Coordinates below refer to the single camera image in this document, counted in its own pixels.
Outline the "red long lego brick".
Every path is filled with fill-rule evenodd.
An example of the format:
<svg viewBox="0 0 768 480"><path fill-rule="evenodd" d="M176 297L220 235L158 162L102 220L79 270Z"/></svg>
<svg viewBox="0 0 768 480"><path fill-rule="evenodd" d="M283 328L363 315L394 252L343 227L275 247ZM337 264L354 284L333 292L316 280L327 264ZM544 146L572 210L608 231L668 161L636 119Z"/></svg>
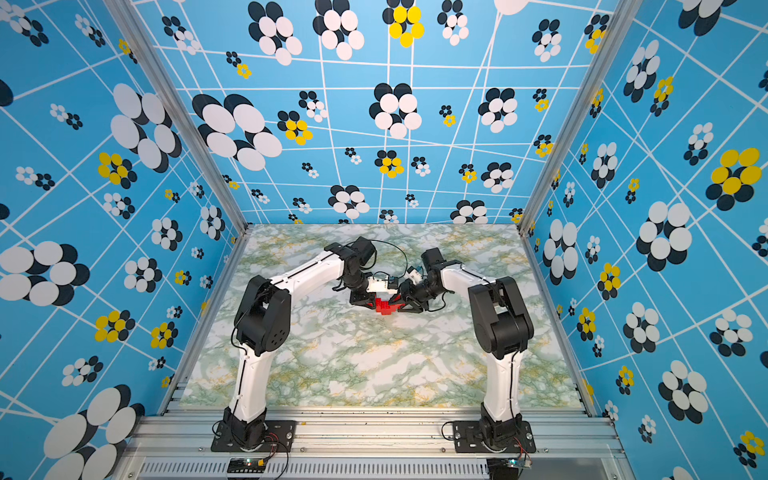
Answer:
<svg viewBox="0 0 768 480"><path fill-rule="evenodd" d="M403 305L403 303L402 303L402 302L394 302L394 303L392 303L392 302L389 302L389 301L387 301L387 302L388 302L388 303L389 303L389 305L390 305L390 315L391 315L391 314L393 314L393 313L396 313L396 312L398 312L398 311L399 311L399 310L398 310L398 307L399 307L399 306L401 306L401 305Z"/></svg>

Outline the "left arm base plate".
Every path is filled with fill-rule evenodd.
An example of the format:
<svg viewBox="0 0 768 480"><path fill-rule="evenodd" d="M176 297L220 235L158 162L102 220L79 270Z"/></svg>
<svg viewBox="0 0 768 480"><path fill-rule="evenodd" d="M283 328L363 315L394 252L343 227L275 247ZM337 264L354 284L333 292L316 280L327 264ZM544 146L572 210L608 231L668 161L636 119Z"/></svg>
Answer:
<svg viewBox="0 0 768 480"><path fill-rule="evenodd" d="M216 424L210 449L238 454L290 452L296 427L297 422L293 420L257 420L249 427L243 427L235 420L220 421Z"/></svg>

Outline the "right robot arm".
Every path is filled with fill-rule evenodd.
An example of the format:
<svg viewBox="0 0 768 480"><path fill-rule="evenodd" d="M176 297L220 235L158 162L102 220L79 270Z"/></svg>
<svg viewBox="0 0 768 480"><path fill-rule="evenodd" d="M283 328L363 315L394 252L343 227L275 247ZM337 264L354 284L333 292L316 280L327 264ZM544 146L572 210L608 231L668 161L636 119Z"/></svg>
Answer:
<svg viewBox="0 0 768 480"><path fill-rule="evenodd" d="M486 359L486 389L480 407L481 442L491 452L532 448L519 407L519 375L534 325L516 281L489 279L458 260L447 260L432 248L422 254L424 274L406 271L397 291L376 308L422 313L430 302L452 293L468 302L473 331Z"/></svg>

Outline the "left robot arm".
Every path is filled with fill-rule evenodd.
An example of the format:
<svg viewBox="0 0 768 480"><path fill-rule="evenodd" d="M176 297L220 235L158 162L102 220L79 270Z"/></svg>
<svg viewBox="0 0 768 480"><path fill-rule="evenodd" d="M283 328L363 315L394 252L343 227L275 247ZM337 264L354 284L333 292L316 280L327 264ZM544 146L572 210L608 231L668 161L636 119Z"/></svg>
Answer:
<svg viewBox="0 0 768 480"><path fill-rule="evenodd" d="M377 294L369 289L372 274L365 264L376 255L371 240L332 243L307 263L272 278L257 275L247 284L237 309L230 340L240 354L232 399L220 422L221 433L244 451L266 439L266 389L273 358L291 327L293 300L332 282L350 291L350 303L373 310Z"/></svg>

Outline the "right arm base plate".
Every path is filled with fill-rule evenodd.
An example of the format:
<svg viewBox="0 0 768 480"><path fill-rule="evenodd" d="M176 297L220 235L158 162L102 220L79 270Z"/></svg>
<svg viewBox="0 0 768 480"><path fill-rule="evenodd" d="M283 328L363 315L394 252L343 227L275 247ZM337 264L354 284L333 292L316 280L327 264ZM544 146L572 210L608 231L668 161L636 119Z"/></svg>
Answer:
<svg viewBox="0 0 768 480"><path fill-rule="evenodd" d="M454 449L457 453L533 454L537 451L531 426L526 421L491 425L485 420L453 421Z"/></svg>

